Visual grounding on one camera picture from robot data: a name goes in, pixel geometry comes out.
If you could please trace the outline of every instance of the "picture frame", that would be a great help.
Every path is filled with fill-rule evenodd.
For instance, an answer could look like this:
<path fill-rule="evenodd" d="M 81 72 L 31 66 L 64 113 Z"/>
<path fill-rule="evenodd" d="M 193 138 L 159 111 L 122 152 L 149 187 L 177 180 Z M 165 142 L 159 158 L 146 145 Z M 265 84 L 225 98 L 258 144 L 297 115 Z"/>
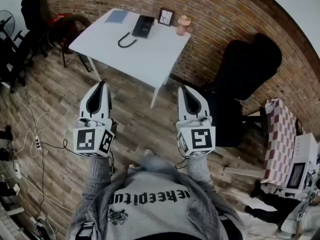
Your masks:
<path fill-rule="evenodd" d="M 161 8 L 159 12 L 158 23 L 170 27 L 175 17 L 175 11 Z"/>

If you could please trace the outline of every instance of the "table leg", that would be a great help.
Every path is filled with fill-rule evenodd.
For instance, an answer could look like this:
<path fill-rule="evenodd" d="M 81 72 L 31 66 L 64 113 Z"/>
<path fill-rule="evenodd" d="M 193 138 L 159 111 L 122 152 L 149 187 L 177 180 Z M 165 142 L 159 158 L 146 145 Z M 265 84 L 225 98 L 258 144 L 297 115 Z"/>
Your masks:
<path fill-rule="evenodd" d="M 90 58 L 89 56 L 87 56 L 87 57 L 88 57 L 88 60 L 89 60 L 89 62 L 90 62 L 90 64 L 91 64 L 91 67 L 93 68 L 93 71 L 94 71 L 96 77 L 98 78 L 98 81 L 101 82 L 102 79 L 101 79 L 101 77 L 100 77 L 100 75 L 99 75 L 99 73 L 98 73 L 98 70 L 97 70 L 97 68 L 96 68 L 96 66 L 95 66 L 95 64 L 94 64 L 94 61 L 93 61 L 92 58 Z"/>
<path fill-rule="evenodd" d="M 258 179 L 263 179 L 265 176 L 265 172 L 263 170 L 247 170 L 247 169 L 236 169 L 231 167 L 225 167 L 224 171 L 231 174 L 251 176 Z"/>
<path fill-rule="evenodd" d="M 152 101 L 151 101 L 151 106 L 150 106 L 151 109 L 154 107 L 156 98 L 157 98 L 157 96 L 158 96 L 159 89 L 160 89 L 160 88 L 155 88 L 155 89 L 154 89 L 154 93 L 153 93 L 153 97 L 152 97 Z"/>

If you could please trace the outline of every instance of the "gray sleeve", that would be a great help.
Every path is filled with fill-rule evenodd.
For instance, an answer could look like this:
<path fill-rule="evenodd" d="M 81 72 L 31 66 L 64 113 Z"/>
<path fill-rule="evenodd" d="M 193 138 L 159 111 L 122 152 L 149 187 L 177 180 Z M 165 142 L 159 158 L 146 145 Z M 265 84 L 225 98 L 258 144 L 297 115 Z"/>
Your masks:
<path fill-rule="evenodd" d="M 73 213 L 70 228 L 86 220 L 86 211 L 96 195 L 111 183 L 109 159 L 90 158 L 89 176 L 82 193 L 82 201 Z"/>
<path fill-rule="evenodd" d="M 199 155 L 188 159 L 187 175 L 192 178 L 207 194 L 216 192 L 207 163 L 208 155 Z"/>
<path fill-rule="evenodd" d="M 241 231 L 242 238 L 246 239 L 246 234 L 244 233 L 246 227 L 243 221 L 236 211 L 215 190 L 214 183 L 210 177 L 207 158 L 208 155 L 199 155 L 188 159 L 186 167 L 187 175 L 204 190 L 217 209 L 236 219 L 233 223 L 236 223 L 235 226 Z"/>

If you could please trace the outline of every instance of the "black chair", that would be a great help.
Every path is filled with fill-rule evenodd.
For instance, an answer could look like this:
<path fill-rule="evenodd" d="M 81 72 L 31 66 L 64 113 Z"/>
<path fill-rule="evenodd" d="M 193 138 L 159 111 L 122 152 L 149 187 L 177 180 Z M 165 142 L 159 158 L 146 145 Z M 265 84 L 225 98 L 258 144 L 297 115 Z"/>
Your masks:
<path fill-rule="evenodd" d="M 259 109 L 259 116 L 243 116 L 238 100 L 248 99 L 276 74 L 281 62 L 279 47 L 261 33 L 255 35 L 253 43 L 234 40 L 227 45 L 214 81 L 199 90 L 208 101 L 217 147 L 239 146 L 244 134 L 243 122 L 261 123 L 261 133 L 268 134 L 265 109 Z"/>
<path fill-rule="evenodd" d="M 11 42 L 9 37 L 5 40 L 0 38 L 0 54 L 2 55 L 0 59 L 0 81 L 9 83 L 10 92 L 14 93 L 16 79 L 18 79 L 23 86 L 26 85 L 20 73 L 26 69 L 25 58 L 30 50 L 20 45 L 18 49 L 19 53 L 17 53 L 14 51 Z M 11 71 L 7 67 L 8 64 L 13 66 Z"/>
<path fill-rule="evenodd" d="M 57 20 L 47 32 L 49 45 L 62 54 L 63 66 L 66 68 L 65 54 L 73 54 L 74 51 L 69 49 L 69 45 L 87 28 L 90 22 L 80 16 L 71 15 Z M 85 69 L 90 72 L 82 56 L 76 53 Z"/>
<path fill-rule="evenodd" d="M 21 13 L 24 18 L 25 26 L 29 32 L 25 36 L 22 36 L 22 30 L 19 31 L 13 41 L 16 41 L 17 38 L 19 38 L 28 44 L 32 50 L 31 59 L 37 54 L 39 49 L 43 57 L 47 57 L 44 46 L 47 42 L 48 26 L 46 21 L 41 17 L 40 0 L 22 0 Z"/>

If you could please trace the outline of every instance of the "wire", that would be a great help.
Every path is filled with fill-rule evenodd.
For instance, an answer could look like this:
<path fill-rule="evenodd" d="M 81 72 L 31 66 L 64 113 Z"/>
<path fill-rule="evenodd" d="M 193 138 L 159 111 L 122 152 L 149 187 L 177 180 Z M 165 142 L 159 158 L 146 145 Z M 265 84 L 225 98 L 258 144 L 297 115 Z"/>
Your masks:
<path fill-rule="evenodd" d="M 42 201 L 39 204 L 39 213 L 37 214 L 37 217 L 41 214 L 41 206 L 45 201 L 44 181 L 45 181 L 45 153 L 44 153 L 44 149 L 42 148 L 42 180 L 41 180 Z"/>
<path fill-rule="evenodd" d="M 256 237 L 261 237 L 261 238 L 268 238 L 268 239 L 281 239 L 281 240 L 285 240 L 284 238 L 273 238 L 273 237 L 268 237 L 268 236 L 264 236 L 264 235 L 259 235 L 259 234 L 253 234 L 253 233 L 250 233 L 248 232 L 249 235 L 252 235 L 252 236 L 256 236 Z"/>
<path fill-rule="evenodd" d="M 115 167 L 115 158 L 114 158 L 114 153 L 112 153 L 112 151 L 110 150 L 111 153 L 111 173 L 110 176 L 112 177 L 115 173 L 116 173 L 116 167 Z"/>
<path fill-rule="evenodd" d="M 54 145 L 51 145 L 51 144 L 46 143 L 46 142 L 39 142 L 39 144 L 45 144 L 45 145 L 48 145 L 48 146 L 50 146 L 50 147 L 52 147 L 52 148 L 59 149 L 59 150 L 63 150 L 63 149 L 68 150 L 69 152 L 73 153 L 73 154 L 76 155 L 77 157 L 78 157 L 78 156 L 85 157 L 85 158 L 87 157 L 87 156 L 85 156 L 85 155 L 83 155 L 83 154 L 75 153 L 75 152 L 73 152 L 72 150 L 68 149 L 68 148 L 67 148 L 68 140 L 67 140 L 66 138 L 63 139 L 63 142 L 62 142 L 62 145 L 63 145 L 63 146 L 54 146 Z"/>
<path fill-rule="evenodd" d="M 185 156 L 181 153 L 180 147 L 178 147 L 178 151 L 179 151 L 179 153 L 180 153 L 180 156 L 182 156 L 184 159 L 183 159 L 181 162 L 178 162 L 177 164 L 174 165 L 174 168 L 176 169 L 177 172 L 179 172 L 179 171 L 178 171 L 179 169 L 183 169 L 183 168 L 187 167 L 188 163 L 187 163 L 186 165 L 182 166 L 182 167 L 179 167 L 179 168 L 178 168 L 177 166 L 183 164 L 184 161 L 186 161 L 186 160 L 189 159 L 189 158 L 185 157 Z"/>
<path fill-rule="evenodd" d="M 31 112 L 31 116 L 32 116 L 32 119 L 33 119 L 33 122 L 34 122 L 34 125 L 35 125 L 35 130 L 36 130 L 36 132 L 39 134 L 38 129 L 37 129 L 36 120 L 35 120 L 35 117 L 34 117 L 34 113 L 32 112 L 32 109 L 31 109 L 31 104 L 30 104 L 29 95 L 28 95 L 26 86 L 24 86 L 24 91 L 25 91 L 26 99 L 27 99 L 27 101 L 28 101 L 28 105 L 29 105 L 29 109 L 30 109 L 30 112 Z"/>
<path fill-rule="evenodd" d="M 9 169 L 9 166 L 7 166 L 4 170 L 1 170 L 0 173 L 4 173 L 8 169 Z"/>
<path fill-rule="evenodd" d="M 50 200 L 51 202 L 55 203 L 55 204 L 58 205 L 59 207 L 65 209 L 66 211 L 73 213 L 72 210 L 70 210 L 70 209 L 64 207 L 63 205 L 57 203 L 56 201 L 54 201 L 54 200 L 52 200 L 50 197 L 48 197 L 46 194 L 44 194 L 43 192 L 41 192 L 41 190 L 40 190 L 35 184 L 33 184 L 31 181 L 29 181 L 25 176 L 22 175 L 22 178 L 23 178 L 24 180 L 26 180 L 29 184 L 31 184 L 31 185 L 32 185 L 36 190 L 38 190 L 41 194 L 43 194 L 45 198 L 47 198 L 47 199 Z"/>
<path fill-rule="evenodd" d="M 80 153 L 75 153 L 72 150 L 68 149 L 67 148 L 68 140 L 66 138 L 63 140 L 63 143 L 62 143 L 63 146 L 54 146 L 54 145 L 51 145 L 51 144 L 46 143 L 46 142 L 40 142 L 40 144 L 45 144 L 45 145 L 48 145 L 48 146 L 50 146 L 52 148 L 59 149 L 59 150 L 65 149 L 65 150 L 71 152 L 72 154 L 74 154 L 76 157 L 78 157 L 78 156 L 85 157 L 85 158 L 87 157 L 86 155 L 83 155 L 83 154 L 80 154 Z M 112 176 L 116 172 L 115 158 L 114 158 L 114 154 L 112 153 L 112 151 L 110 150 L 109 152 L 111 153 L 111 156 L 108 156 L 108 158 L 111 159 L 111 168 L 112 168 L 110 176 Z"/>
<path fill-rule="evenodd" d="M 44 131 L 44 130 L 47 130 L 47 129 L 50 127 L 50 125 L 51 125 L 51 114 L 50 114 L 49 112 L 44 112 L 44 113 L 42 113 L 42 114 L 38 117 L 38 119 L 37 119 L 37 121 L 36 121 L 36 123 L 35 123 L 35 129 L 37 129 L 37 125 L 38 125 L 39 119 L 40 119 L 42 116 L 44 116 L 45 114 L 48 114 L 49 117 L 50 117 L 49 125 L 48 125 L 46 128 L 39 130 L 38 133 L 40 133 L 40 132 L 42 132 L 42 131 Z M 36 157 L 37 157 L 37 155 L 38 155 L 38 148 L 37 148 L 37 144 L 36 144 L 36 131 L 37 131 L 37 130 L 35 130 L 34 133 L 33 133 L 31 130 L 28 130 L 28 131 L 26 132 L 26 134 L 25 134 L 23 147 L 22 147 L 19 151 L 17 151 L 16 153 L 13 154 L 13 156 L 12 156 L 12 165 L 13 165 L 13 169 L 14 169 L 15 171 L 16 171 L 16 169 L 15 169 L 15 156 L 16 156 L 19 152 L 21 152 L 22 150 L 25 149 L 26 142 L 27 142 L 27 136 L 28 136 L 28 133 L 29 133 L 29 132 L 32 134 L 32 144 L 31 144 L 31 146 L 30 146 L 30 156 L 31 156 L 32 158 L 36 158 Z M 33 148 L 33 146 L 35 147 L 35 155 L 32 155 L 32 148 Z"/>

